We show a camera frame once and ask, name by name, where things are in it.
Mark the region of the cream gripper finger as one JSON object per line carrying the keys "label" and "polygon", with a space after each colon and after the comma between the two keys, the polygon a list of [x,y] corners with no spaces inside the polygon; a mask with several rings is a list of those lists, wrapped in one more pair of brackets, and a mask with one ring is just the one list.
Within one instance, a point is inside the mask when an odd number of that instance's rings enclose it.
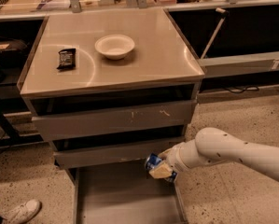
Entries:
{"label": "cream gripper finger", "polygon": [[165,159],[167,158],[167,156],[168,156],[168,154],[169,154],[170,151],[171,151],[171,149],[167,149],[167,150],[163,151],[162,153],[160,153],[160,154],[158,155],[158,157],[161,158],[161,159],[163,159],[163,160],[165,160]]}
{"label": "cream gripper finger", "polygon": [[155,179],[168,178],[172,173],[173,169],[166,162],[161,162],[149,171],[149,174]]}

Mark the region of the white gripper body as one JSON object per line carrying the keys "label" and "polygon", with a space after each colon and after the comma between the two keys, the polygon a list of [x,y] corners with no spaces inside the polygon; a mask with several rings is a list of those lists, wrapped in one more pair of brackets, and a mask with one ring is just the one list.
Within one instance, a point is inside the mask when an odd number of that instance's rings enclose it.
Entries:
{"label": "white gripper body", "polygon": [[189,154],[189,143],[182,142],[170,149],[167,154],[166,161],[176,173],[185,172],[190,168],[188,159]]}

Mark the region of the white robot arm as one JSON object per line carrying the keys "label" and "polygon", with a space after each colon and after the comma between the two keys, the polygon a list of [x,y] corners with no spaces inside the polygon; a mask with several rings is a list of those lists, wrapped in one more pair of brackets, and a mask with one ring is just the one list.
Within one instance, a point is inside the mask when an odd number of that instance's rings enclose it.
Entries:
{"label": "white robot arm", "polygon": [[250,143],[217,128],[203,128],[193,140],[150,154],[145,168],[155,179],[174,182],[189,169],[234,161],[279,182],[279,147]]}

